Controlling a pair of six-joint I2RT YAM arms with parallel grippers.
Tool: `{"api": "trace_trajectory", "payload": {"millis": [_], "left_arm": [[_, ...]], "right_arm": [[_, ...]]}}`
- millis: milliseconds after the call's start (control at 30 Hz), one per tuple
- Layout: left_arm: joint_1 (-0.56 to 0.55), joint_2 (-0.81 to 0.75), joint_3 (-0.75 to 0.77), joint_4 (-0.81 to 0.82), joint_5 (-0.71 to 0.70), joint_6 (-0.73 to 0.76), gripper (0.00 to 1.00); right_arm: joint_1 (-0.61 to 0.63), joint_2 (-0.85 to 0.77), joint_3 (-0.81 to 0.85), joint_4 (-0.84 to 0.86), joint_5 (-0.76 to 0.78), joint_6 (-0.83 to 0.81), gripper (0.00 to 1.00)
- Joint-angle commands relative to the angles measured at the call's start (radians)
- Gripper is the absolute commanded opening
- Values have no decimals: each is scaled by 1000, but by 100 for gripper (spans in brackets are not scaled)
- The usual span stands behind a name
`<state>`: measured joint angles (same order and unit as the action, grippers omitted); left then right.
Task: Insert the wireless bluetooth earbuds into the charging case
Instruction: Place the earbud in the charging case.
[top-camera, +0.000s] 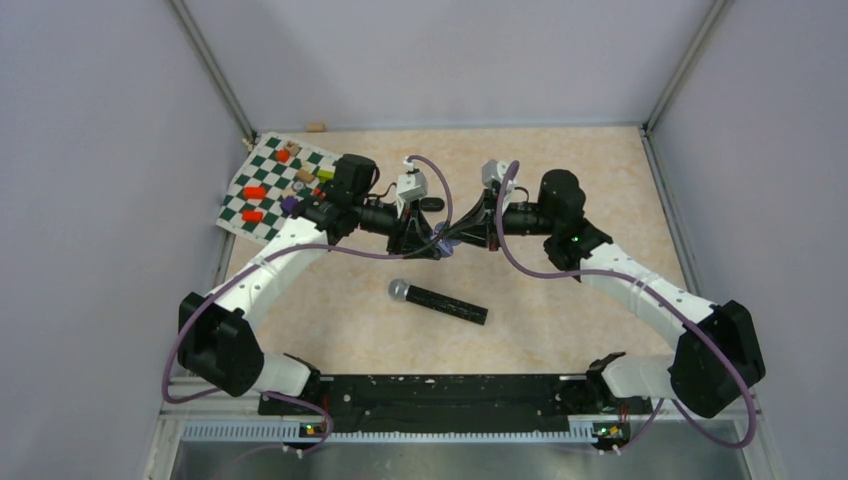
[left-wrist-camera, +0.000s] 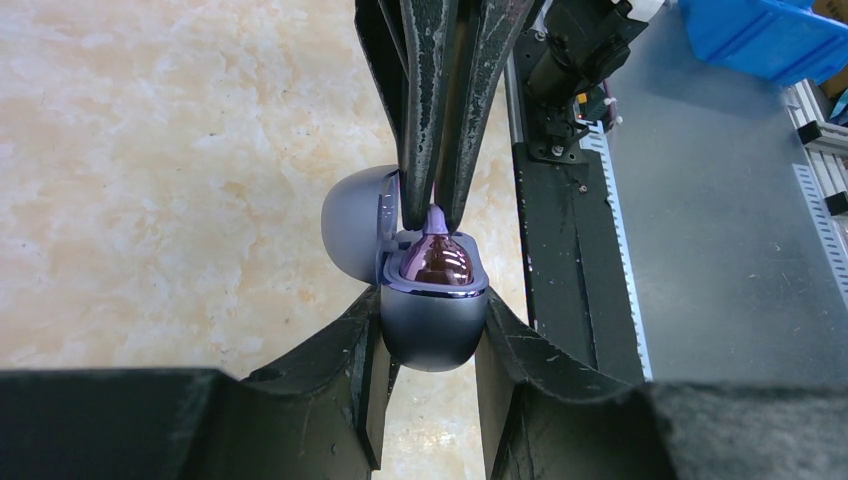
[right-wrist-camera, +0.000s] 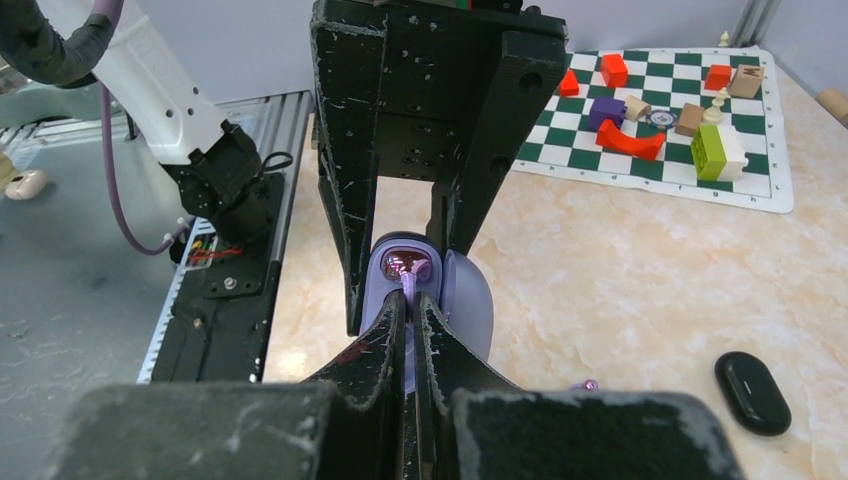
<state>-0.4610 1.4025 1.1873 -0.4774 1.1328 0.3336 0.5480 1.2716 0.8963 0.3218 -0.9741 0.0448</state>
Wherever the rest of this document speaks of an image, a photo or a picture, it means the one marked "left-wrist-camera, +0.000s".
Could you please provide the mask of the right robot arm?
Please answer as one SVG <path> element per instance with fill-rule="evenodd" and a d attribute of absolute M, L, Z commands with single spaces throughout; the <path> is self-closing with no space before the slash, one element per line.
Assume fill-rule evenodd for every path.
<path fill-rule="evenodd" d="M 545 52 L 527 81 L 538 105 L 562 109 L 608 78 L 646 27 L 631 1 L 359 1 L 355 28 L 397 145 L 408 230 L 431 205 L 462 220 L 495 90 L 537 18 Z"/>

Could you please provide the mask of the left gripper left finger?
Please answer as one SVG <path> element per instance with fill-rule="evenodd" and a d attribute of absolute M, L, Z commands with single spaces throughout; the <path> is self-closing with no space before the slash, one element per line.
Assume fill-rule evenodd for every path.
<path fill-rule="evenodd" d="M 5 479 L 368 479 L 392 373 L 366 289 L 242 380 L 212 368 L 1 375 Z"/>

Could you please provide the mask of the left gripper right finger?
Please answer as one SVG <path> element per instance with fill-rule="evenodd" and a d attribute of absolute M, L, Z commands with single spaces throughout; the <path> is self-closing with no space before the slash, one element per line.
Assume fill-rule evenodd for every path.
<path fill-rule="evenodd" d="M 491 295 L 475 358 L 490 479 L 843 479 L 843 387 L 648 382 L 570 357 Z"/>

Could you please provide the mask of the grey-blue earbud charging case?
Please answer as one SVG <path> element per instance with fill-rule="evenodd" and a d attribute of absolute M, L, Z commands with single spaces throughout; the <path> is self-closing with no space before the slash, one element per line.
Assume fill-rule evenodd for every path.
<path fill-rule="evenodd" d="M 445 372 L 474 354 L 485 324 L 489 277 L 473 237 L 451 236 L 471 256 L 474 280 L 465 286 L 410 281 L 399 270 L 421 229 L 402 230 L 400 175 L 392 166 L 351 174 L 328 192 L 321 211 L 325 251 L 346 275 L 377 287 L 382 336 L 402 365 Z"/>

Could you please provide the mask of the purple earbud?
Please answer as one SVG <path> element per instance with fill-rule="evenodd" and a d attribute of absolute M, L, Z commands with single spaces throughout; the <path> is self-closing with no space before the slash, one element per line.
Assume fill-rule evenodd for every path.
<path fill-rule="evenodd" d="M 451 236 L 439 206 L 429 206 L 421 238 L 404 254 L 399 273 L 406 280 L 437 285 L 465 286 L 474 280 L 471 256 Z"/>

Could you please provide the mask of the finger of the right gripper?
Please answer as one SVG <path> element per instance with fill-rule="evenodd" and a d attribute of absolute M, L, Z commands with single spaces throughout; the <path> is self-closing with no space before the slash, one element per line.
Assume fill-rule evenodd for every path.
<path fill-rule="evenodd" d="M 535 1 L 460 1 L 449 31 L 445 118 L 434 201 L 451 232 L 462 221 L 495 91 Z"/>
<path fill-rule="evenodd" d="M 447 108 L 456 1 L 356 1 L 354 25 L 396 142 L 402 222 L 423 227 Z"/>

